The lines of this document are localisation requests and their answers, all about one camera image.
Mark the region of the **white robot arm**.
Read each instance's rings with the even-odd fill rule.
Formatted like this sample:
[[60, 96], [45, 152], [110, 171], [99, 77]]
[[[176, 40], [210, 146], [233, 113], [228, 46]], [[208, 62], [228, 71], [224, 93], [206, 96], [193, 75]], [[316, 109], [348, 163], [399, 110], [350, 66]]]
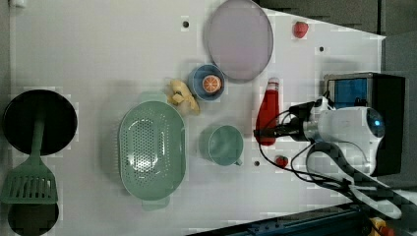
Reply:
[[259, 140], [290, 137], [308, 142], [305, 168], [288, 170], [300, 179], [340, 193], [384, 217], [402, 217], [403, 197], [372, 177], [385, 136], [383, 117], [371, 107], [292, 106], [291, 122], [267, 119], [253, 131]]

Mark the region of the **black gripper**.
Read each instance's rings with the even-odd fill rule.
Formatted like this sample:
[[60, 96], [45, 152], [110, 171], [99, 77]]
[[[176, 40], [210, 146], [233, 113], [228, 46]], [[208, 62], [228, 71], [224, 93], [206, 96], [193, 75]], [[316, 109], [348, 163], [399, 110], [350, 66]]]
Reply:
[[308, 139], [305, 136], [304, 120], [297, 117], [292, 118], [288, 123], [281, 124], [278, 129], [264, 128], [254, 130], [254, 136], [259, 138], [278, 138], [278, 137], [290, 137], [296, 142], [307, 142]]

